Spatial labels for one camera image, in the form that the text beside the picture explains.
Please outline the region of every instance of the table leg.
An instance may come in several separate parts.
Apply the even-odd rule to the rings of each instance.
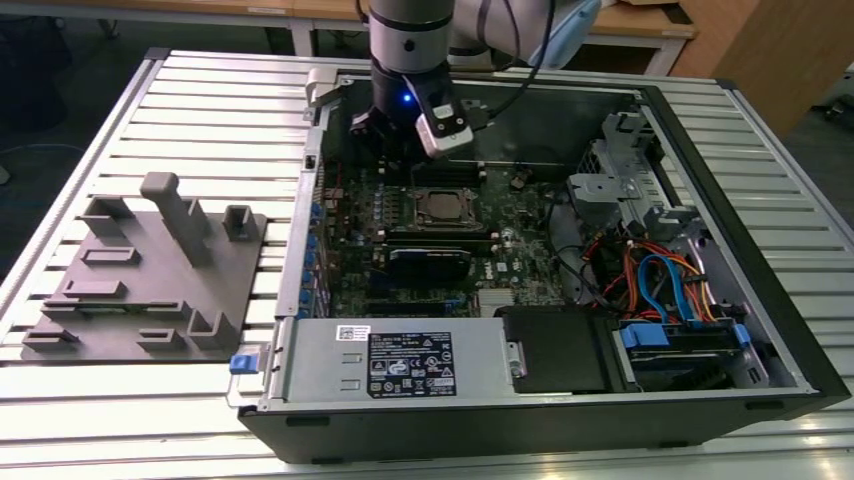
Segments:
[[[293,19],[291,36],[294,38],[294,52],[297,56],[314,57],[318,37],[311,20]]]
[[[686,42],[688,41],[681,38],[669,38],[665,40],[661,48],[656,51],[656,55],[653,55],[653,60],[646,68],[645,75],[654,75],[658,77],[666,77],[670,75],[670,70],[677,63],[677,59],[680,58],[680,53],[682,53]]]
[[[98,26],[102,27],[102,32],[105,32],[105,37],[107,37],[109,40],[119,38],[119,20],[99,18]]]

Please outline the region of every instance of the blue cable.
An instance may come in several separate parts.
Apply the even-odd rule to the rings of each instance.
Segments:
[[[680,277],[677,264],[673,263],[673,261],[662,255],[650,255],[641,261],[641,266],[638,267],[638,287],[641,287],[641,295],[644,296],[644,299],[650,303],[650,305],[653,305],[656,311],[661,314],[662,323],[665,323],[668,321],[668,310],[665,310],[665,307],[662,307],[661,304],[656,301],[653,295],[650,295],[650,291],[646,288],[646,269],[648,265],[656,258],[665,262],[668,271],[670,272],[670,279],[673,280],[673,292],[677,299],[677,308],[680,309],[680,315],[682,315],[685,321],[694,321],[694,312],[692,311],[692,305],[689,305],[689,302],[685,300],[685,291],[682,290],[682,279]]]

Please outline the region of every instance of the barcode sticker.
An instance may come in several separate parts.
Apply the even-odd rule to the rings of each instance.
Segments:
[[[262,8],[262,7],[249,7],[250,13],[273,13],[274,15],[285,15],[287,12],[285,8]]]
[[[335,330],[335,340],[339,342],[367,342],[370,334],[370,325],[339,325]]]

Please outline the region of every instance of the motherboard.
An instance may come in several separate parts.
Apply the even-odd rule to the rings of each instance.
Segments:
[[[530,168],[461,162],[401,174],[333,160],[327,172],[334,316],[478,317],[492,305],[565,303],[544,228],[552,185]]]

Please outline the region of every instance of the aluminum extrusion table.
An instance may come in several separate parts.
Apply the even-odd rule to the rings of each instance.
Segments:
[[[794,421],[754,425],[674,450],[520,455],[417,463],[286,465],[246,431],[237,406],[259,376],[222,364],[19,366],[87,227],[75,216],[94,194],[129,195],[150,170],[183,177],[181,194],[206,211],[249,203],[270,217],[243,343],[270,341],[287,255],[295,182],[310,123],[313,66],[363,61],[207,52],[154,52],[117,104],[71,180],[0,288],[0,477],[175,478],[290,474],[313,478],[841,479],[854,471],[854,402]],[[522,77],[517,70],[504,76]],[[714,81],[605,74],[544,78],[657,85],[770,260],[828,355],[854,388],[854,235],[738,91]],[[676,171],[677,191],[686,194]]]

